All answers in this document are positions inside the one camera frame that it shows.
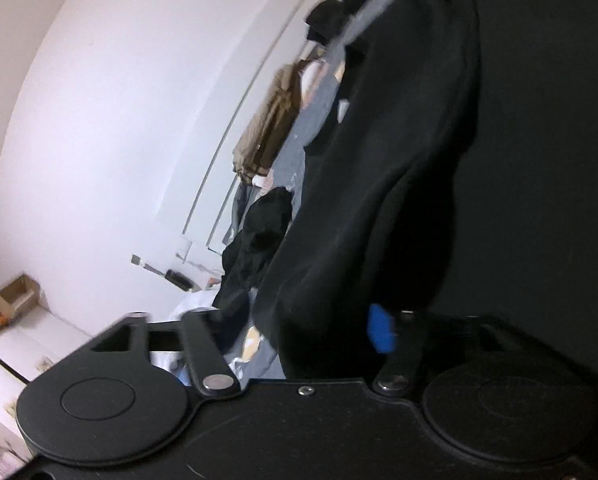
metal screw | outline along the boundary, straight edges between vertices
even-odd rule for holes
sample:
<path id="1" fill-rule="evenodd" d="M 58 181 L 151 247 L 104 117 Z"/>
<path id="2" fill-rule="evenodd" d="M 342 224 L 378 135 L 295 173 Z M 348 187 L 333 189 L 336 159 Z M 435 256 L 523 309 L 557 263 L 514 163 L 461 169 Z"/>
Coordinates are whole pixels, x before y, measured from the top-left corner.
<path id="1" fill-rule="evenodd" d="M 298 389 L 298 392 L 303 397 L 310 397 L 316 393 L 316 390 L 312 386 L 302 386 Z"/>
<path id="2" fill-rule="evenodd" d="M 229 375 L 224 374 L 214 374 L 208 375 L 204 378 L 204 386 L 208 388 L 208 390 L 227 390 L 234 384 L 234 379 Z"/>
<path id="3" fill-rule="evenodd" d="M 400 319 L 404 323 L 412 322 L 415 319 L 415 311 L 414 310 L 402 310 Z"/>
<path id="4" fill-rule="evenodd" d="M 387 394 L 394 394 L 402 392 L 410 386 L 410 381 L 402 375 L 395 375 L 389 379 L 380 379 L 377 381 L 377 386 L 381 391 Z"/>

circular lid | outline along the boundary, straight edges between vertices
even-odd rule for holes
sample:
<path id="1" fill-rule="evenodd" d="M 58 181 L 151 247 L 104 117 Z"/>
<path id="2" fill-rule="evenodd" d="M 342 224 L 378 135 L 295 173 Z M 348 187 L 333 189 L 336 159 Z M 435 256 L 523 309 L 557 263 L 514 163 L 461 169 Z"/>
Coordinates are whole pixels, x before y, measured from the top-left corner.
<path id="1" fill-rule="evenodd" d="M 73 354 L 26 387 L 19 428 L 31 447 L 70 465 L 114 465 L 155 450 L 181 426 L 185 386 L 130 352 Z"/>
<path id="2" fill-rule="evenodd" d="M 594 397 L 580 378 L 542 356 L 490 352 L 440 374 L 422 407 L 445 440 L 474 456 L 539 463 L 577 446 L 594 423 Z"/>

black fabric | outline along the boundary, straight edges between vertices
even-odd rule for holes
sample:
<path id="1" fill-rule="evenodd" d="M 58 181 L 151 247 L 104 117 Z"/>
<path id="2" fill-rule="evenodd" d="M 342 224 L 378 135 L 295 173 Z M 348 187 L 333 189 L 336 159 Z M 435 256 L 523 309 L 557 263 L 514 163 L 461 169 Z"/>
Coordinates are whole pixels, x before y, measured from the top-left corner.
<path id="1" fill-rule="evenodd" d="M 324 0 L 305 19 L 309 41 L 327 45 L 344 30 L 350 16 L 356 14 L 367 0 Z"/>
<path id="2" fill-rule="evenodd" d="M 248 321 L 248 292 L 261 283 L 291 219 L 292 194 L 285 187 L 276 187 L 250 206 L 243 229 L 223 251 L 225 274 L 212 302 L 219 312 L 208 316 L 222 353 L 231 348 Z"/>
<path id="3" fill-rule="evenodd" d="M 250 195 L 253 192 L 254 187 L 252 184 L 246 184 L 242 180 L 239 181 L 239 187 L 234 195 L 234 201 L 232 202 L 232 222 L 226 234 L 223 237 L 223 243 L 226 245 L 230 244 L 230 240 L 236 236 L 241 227 L 241 221 L 243 215 L 248 207 L 250 201 Z"/>
<path id="4" fill-rule="evenodd" d="M 598 0 L 475 1 L 477 134 L 425 305 L 501 317 L 598 376 Z"/>
<path id="5" fill-rule="evenodd" d="M 338 127 L 338 102 L 341 99 L 350 100 L 352 98 L 352 90 L 359 77 L 367 51 L 365 38 L 366 36 L 359 38 L 354 43 L 346 46 L 346 70 L 341 84 L 336 90 L 336 96 L 328 116 L 319 133 L 303 149 L 305 152 L 305 169 L 303 172 L 302 194 L 308 192 L 311 183 L 316 179 L 323 156 L 330 146 L 335 129 Z"/>
<path id="6" fill-rule="evenodd" d="M 367 373 L 379 300 L 503 318 L 598 395 L 598 0 L 396 0 L 378 25 L 255 305 L 286 374 Z"/>
<path id="7" fill-rule="evenodd" d="M 291 378 L 371 375 L 370 293 L 405 197 L 456 159 L 476 88 L 472 0 L 395 0 L 255 301 Z"/>

hanging clothes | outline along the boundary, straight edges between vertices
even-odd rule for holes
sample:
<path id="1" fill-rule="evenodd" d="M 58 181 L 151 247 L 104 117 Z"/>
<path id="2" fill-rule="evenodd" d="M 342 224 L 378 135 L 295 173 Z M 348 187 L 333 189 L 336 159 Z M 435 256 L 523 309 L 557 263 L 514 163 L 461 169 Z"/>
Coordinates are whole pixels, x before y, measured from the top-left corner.
<path id="1" fill-rule="evenodd" d="M 396 219 L 468 133 L 479 66 L 473 0 L 395 0 L 363 43 L 349 109 L 338 124 L 333 103 L 315 174 L 306 158 L 301 208 L 253 309 L 291 378 L 377 372 L 368 308 Z M 346 60 L 342 86 L 354 65 Z"/>
<path id="2" fill-rule="evenodd" d="M 212 332 L 219 350 L 230 348 L 250 316 L 248 294 L 257 288 L 285 237 L 292 219 L 292 194 L 277 187 L 250 206 L 237 233 L 221 256 L 224 276 L 212 306 L 219 309 Z"/>
<path id="3" fill-rule="evenodd" d="M 350 16 L 357 13 L 368 0 L 323 0 L 307 15 L 307 39 L 327 45 L 344 30 Z"/>
<path id="4" fill-rule="evenodd" d="M 234 194 L 234 200 L 232 201 L 232 220 L 230 221 L 230 227 L 222 240 L 224 245 L 230 245 L 239 232 L 243 215 L 246 213 L 248 202 L 253 192 L 255 191 L 252 184 L 246 184 L 243 181 L 239 182 L 239 187 L 237 187 L 237 191 Z"/>
<path id="5" fill-rule="evenodd" d="M 234 171 L 242 182 L 266 176 L 301 110 L 301 70 L 304 61 L 279 69 L 262 105 L 234 148 Z"/>

